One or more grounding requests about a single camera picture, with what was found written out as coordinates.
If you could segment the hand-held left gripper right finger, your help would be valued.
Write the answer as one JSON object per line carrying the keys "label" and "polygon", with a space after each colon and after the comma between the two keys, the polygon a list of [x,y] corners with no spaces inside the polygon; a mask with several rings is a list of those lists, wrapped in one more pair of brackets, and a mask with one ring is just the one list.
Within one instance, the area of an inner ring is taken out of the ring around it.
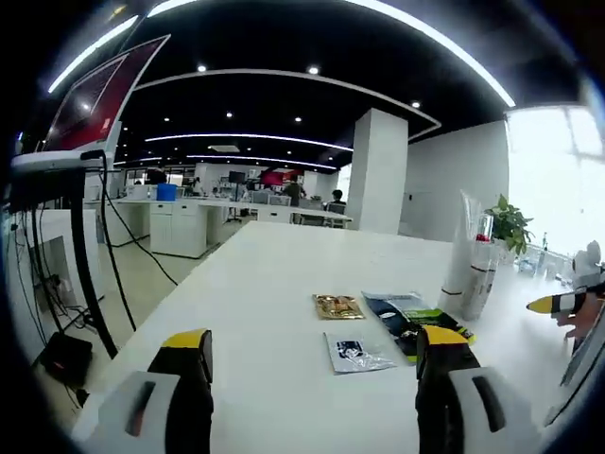
{"label": "hand-held left gripper right finger", "polygon": [[425,325],[417,338],[415,408],[421,453],[532,453],[529,403],[482,367],[458,332]]}

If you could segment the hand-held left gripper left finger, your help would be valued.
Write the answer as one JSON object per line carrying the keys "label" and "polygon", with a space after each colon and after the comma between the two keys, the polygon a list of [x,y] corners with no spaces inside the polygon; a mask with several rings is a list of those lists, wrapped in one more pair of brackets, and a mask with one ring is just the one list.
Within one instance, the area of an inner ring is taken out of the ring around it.
{"label": "hand-held left gripper left finger", "polygon": [[125,378],[98,409],[98,453],[208,453],[212,331],[165,340],[145,371]]}

